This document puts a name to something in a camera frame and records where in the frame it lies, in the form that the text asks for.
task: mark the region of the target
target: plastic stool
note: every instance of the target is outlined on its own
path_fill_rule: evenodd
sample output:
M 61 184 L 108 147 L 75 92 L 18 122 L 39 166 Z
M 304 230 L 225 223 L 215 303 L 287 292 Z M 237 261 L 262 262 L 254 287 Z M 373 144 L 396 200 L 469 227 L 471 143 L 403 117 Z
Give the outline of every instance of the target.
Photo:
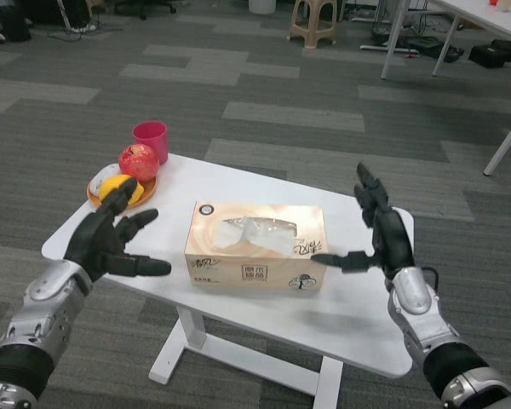
M 302 3 L 308 4 L 310 15 L 308 20 L 297 21 L 299 6 Z M 332 22 L 320 20 L 320 12 L 326 4 L 331 4 L 333 7 Z M 305 38 L 306 49 L 315 49 L 321 38 L 329 38 L 335 44 L 336 25 L 337 0 L 296 0 L 291 16 L 290 35 L 287 38 L 290 40 L 293 35 Z

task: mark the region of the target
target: plate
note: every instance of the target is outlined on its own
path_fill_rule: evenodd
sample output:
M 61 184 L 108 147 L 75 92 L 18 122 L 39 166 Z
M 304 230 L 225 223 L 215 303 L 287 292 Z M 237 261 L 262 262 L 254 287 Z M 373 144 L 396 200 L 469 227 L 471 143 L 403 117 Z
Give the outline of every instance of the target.
M 143 205 L 153 196 L 157 189 L 157 178 L 154 177 L 150 181 L 147 181 L 145 183 L 141 184 L 142 187 L 144 187 L 144 193 L 140 196 L 137 202 L 134 202 L 133 204 L 129 204 L 127 206 L 126 210 L 134 209 L 140 205 Z M 89 202 L 91 202 L 95 207 L 100 207 L 102 205 L 102 202 L 100 201 L 98 196 L 94 196 L 91 191 L 89 190 L 89 185 L 87 185 L 87 199 L 89 199 Z

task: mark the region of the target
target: desk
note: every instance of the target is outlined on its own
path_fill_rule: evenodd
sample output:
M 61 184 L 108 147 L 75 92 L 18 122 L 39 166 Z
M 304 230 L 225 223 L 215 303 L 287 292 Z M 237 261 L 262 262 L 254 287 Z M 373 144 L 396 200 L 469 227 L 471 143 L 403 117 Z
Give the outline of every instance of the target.
M 166 384 L 184 349 L 315 396 L 314 407 L 336 407 L 342 362 L 401 377 L 411 368 L 403 334 L 388 315 L 388 293 L 378 268 L 341 274 L 328 268 L 320 291 L 239 289 L 191 285 L 183 256 L 196 200 L 257 204 L 321 205 L 330 251 L 371 251 L 356 200 L 337 193 L 170 155 L 155 195 L 136 211 L 159 210 L 127 251 L 168 260 L 167 277 L 105 277 L 139 293 L 170 302 L 179 320 L 153 364 L 150 378 Z M 50 259 L 63 257 L 72 232 L 94 208 L 86 202 L 43 245 Z M 413 242 L 413 219 L 399 210 Z M 324 356 L 320 372 L 277 360 L 207 334 L 203 315 Z
M 491 6 L 486 0 L 432 0 L 432 2 L 455 14 L 451 29 L 446 36 L 441 55 L 439 56 L 437 64 L 433 70 L 433 75 L 435 77 L 437 76 L 437 71 L 443 63 L 443 59 L 445 58 L 446 52 L 449 49 L 452 36 L 456 32 L 458 21 L 461 18 L 470 20 L 475 24 L 485 28 L 489 32 L 495 33 L 499 37 L 505 37 L 511 40 L 511 9 L 507 12 L 499 12 L 497 11 L 496 7 Z M 393 20 L 392 31 L 390 32 L 388 54 L 386 56 L 386 60 L 384 61 L 384 67 L 382 68 L 382 79 L 386 79 L 388 76 L 390 62 L 393 56 L 393 52 L 395 51 L 395 45 L 398 42 L 399 32 L 401 31 L 401 26 L 408 8 L 409 0 L 400 0 L 398 11 L 396 12 L 395 18 Z M 510 147 L 511 130 L 503 140 L 502 145 L 497 149 L 485 170 L 483 170 L 483 173 L 486 176 L 490 176 L 492 174 Z

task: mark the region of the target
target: apple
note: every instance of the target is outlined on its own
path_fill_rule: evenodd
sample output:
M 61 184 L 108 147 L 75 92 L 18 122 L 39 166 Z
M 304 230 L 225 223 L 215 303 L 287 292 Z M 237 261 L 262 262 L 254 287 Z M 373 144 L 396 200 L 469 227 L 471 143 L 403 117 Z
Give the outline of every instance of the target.
M 118 163 L 122 173 L 135 177 L 140 183 L 150 181 L 159 171 L 159 157 L 153 149 L 141 143 L 126 147 L 119 155 Z

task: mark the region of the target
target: plastic cup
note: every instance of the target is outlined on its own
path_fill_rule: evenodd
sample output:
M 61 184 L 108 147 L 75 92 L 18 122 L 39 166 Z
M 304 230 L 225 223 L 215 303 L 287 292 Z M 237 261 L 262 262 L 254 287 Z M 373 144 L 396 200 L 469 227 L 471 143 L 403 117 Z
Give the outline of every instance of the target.
M 158 121 L 144 122 L 133 129 L 136 142 L 147 145 L 159 156 L 159 163 L 169 159 L 169 136 L 167 125 Z

